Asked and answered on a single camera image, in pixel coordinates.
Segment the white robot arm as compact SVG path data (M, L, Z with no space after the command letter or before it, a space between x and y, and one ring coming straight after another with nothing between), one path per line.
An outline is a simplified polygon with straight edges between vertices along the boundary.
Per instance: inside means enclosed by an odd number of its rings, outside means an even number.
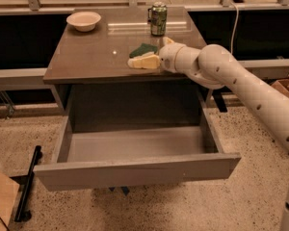
M289 155L289 97L246 70L224 47L210 44L196 49L164 37L158 52L133 57L127 64L180 73L212 90L228 87ZM289 231L289 190L280 230Z

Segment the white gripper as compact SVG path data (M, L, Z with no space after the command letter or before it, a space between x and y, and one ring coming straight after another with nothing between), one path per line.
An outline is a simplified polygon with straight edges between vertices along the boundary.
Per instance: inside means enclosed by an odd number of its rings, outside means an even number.
M132 58L128 60L128 66L135 69L156 69L161 62L161 68L171 73L195 74L199 71L199 49L174 42L169 37L162 37L160 47L159 57L149 55Z

